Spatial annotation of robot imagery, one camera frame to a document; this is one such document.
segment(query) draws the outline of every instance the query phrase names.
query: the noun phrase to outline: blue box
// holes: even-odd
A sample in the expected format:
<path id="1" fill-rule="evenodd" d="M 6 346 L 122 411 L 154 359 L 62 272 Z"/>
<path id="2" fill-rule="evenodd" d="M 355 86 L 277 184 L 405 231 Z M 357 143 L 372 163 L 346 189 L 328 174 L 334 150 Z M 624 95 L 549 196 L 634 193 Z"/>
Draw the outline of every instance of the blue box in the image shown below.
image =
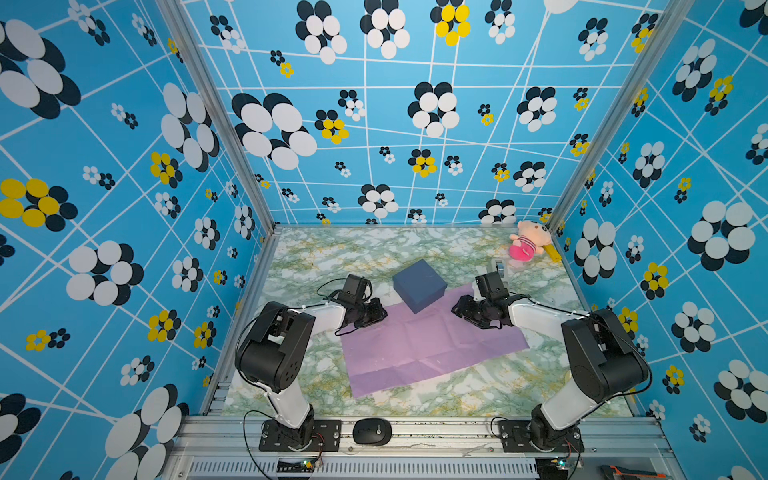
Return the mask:
<path id="1" fill-rule="evenodd" d="M 445 294 L 448 284 L 423 259 L 392 277 L 392 286 L 412 312 L 418 313 Z"/>

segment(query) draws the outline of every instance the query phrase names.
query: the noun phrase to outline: computer mouse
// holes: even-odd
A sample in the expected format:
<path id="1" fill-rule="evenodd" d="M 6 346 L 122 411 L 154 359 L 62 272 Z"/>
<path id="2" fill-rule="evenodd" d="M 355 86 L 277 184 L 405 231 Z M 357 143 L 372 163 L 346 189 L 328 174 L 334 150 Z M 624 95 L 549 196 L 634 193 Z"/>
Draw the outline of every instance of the computer mouse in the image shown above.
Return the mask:
<path id="1" fill-rule="evenodd" d="M 386 445 L 392 438 L 392 424 L 385 419 L 359 420 L 352 429 L 352 438 L 360 445 Z"/>

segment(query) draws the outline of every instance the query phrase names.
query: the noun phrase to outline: green marble pattern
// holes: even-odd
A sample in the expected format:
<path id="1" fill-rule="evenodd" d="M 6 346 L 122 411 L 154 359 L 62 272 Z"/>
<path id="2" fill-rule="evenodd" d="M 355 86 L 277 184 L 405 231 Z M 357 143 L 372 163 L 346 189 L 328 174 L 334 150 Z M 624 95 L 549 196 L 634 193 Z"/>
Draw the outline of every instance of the green marble pattern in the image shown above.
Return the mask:
<path id="1" fill-rule="evenodd" d="M 508 258 L 509 234 L 515 231 L 507 227 L 288 228 L 280 234 L 259 310 L 271 300 L 294 306 L 316 303 L 318 286 L 347 273 L 370 279 L 374 296 L 384 306 L 394 305 L 401 300 L 392 288 L 392 275 L 422 258 L 448 288 L 461 286 L 486 273 L 492 257 Z M 580 308 L 564 267 L 546 253 L 517 271 L 508 288 L 545 304 Z M 530 349 L 360 399 L 352 397 L 340 339 L 333 332 L 320 333 L 310 340 L 299 382 L 321 416 L 527 416 L 564 385 L 568 360 L 562 343 L 528 330 L 524 333 Z M 224 415 L 242 415 L 250 409 L 271 412 L 261 390 L 242 383 L 237 375 L 234 378 Z M 623 399 L 615 399 L 595 415 L 631 413 Z"/>

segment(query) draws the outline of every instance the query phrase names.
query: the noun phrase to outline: patterned wallpaper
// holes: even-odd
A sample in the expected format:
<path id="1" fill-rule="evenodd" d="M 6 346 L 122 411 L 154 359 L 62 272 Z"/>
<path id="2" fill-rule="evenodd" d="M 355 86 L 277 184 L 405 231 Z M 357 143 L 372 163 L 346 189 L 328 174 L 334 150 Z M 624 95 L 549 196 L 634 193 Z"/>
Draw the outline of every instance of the patterned wallpaper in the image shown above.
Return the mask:
<path id="1" fill-rule="evenodd" d="M 559 226 L 653 367 L 641 409 L 688 478 L 768 477 L 767 8 L 694 4 Z"/>
<path id="2" fill-rule="evenodd" d="M 186 0 L 281 223 L 547 218 L 666 0 Z"/>
<path id="3" fill-rule="evenodd" d="M 0 8 L 0 479 L 155 478 L 259 252 L 161 22 Z"/>

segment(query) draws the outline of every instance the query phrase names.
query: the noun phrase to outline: yellow connector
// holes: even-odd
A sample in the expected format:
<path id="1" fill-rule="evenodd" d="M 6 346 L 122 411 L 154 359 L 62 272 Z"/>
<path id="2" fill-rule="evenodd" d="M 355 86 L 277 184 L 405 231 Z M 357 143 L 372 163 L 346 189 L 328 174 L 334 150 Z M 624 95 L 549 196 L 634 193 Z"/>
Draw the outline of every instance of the yellow connector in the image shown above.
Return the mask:
<path id="1" fill-rule="evenodd" d="M 551 258 L 555 263 L 561 262 L 563 260 L 563 257 L 558 253 L 557 249 L 554 248 L 554 245 L 551 243 L 549 245 L 544 245 L 544 251 L 547 252 L 549 258 Z"/>

